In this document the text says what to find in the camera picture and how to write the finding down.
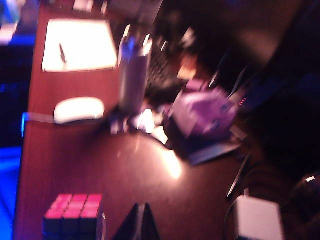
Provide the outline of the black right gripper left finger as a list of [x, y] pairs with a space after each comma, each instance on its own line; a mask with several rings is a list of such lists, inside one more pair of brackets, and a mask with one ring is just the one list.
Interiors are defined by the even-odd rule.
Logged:
[[136, 203], [128, 215], [125, 217], [121, 226], [118, 228], [113, 240], [133, 240], [136, 235], [139, 215], [139, 204]]

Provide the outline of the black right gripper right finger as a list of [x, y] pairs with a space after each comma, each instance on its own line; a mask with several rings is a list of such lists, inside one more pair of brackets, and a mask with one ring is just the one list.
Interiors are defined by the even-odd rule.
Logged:
[[151, 207], [148, 203], [144, 206], [143, 212], [143, 239], [144, 240], [160, 240], [159, 234], [154, 215]]

